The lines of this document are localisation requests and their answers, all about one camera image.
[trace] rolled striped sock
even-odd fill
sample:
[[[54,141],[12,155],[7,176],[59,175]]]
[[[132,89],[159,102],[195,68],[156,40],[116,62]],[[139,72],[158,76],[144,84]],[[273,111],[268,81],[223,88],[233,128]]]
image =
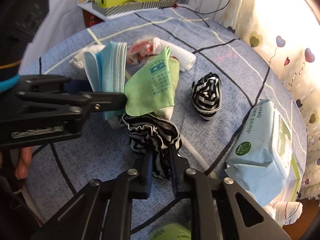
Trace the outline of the rolled striped sock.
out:
[[[212,119],[221,107],[221,83],[217,74],[210,72],[192,83],[192,104],[203,119]]]

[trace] green cloth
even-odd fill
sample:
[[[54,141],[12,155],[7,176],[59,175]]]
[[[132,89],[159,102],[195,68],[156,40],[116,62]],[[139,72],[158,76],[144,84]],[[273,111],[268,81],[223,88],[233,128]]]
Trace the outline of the green cloth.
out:
[[[124,93],[128,100],[125,110],[130,116],[141,116],[158,109],[174,106],[174,90],[178,85],[178,67],[170,58],[170,47],[146,62],[125,84]]]

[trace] black and white striped tray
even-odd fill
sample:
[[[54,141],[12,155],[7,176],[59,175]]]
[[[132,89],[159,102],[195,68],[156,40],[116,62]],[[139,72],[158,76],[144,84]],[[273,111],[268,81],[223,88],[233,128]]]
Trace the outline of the black and white striped tray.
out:
[[[174,5],[174,0],[160,0],[160,1],[150,1],[150,2],[131,2],[123,5],[103,8],[95,3],[92,3],[92,8],[104,16],[110,16],[117,13],[135,11],[141,9],[149,8],[162,8],[170,7]]]

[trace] blue face mask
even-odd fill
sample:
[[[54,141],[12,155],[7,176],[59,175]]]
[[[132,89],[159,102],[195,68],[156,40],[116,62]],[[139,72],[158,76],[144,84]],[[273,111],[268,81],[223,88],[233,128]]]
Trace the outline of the blue face mask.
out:
[[[124,92],[125,59],[127,43],[110,42],[94,54],[84,53],[84,68],[94,92]],[[123,110],[104,112],[105,119],[122,115]]]

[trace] blue logo on cloth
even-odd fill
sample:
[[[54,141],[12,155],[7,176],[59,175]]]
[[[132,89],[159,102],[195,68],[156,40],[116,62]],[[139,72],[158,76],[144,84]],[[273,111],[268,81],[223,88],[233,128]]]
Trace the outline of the blue logo on cloth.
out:
[[[151,67],[150,68],[150,72],[151,74],[159,71],[160,69],[163,69],[165,68],[165,63],[162,61],[161,63],[159,63],[158,65],[155,65],[154,67]]]

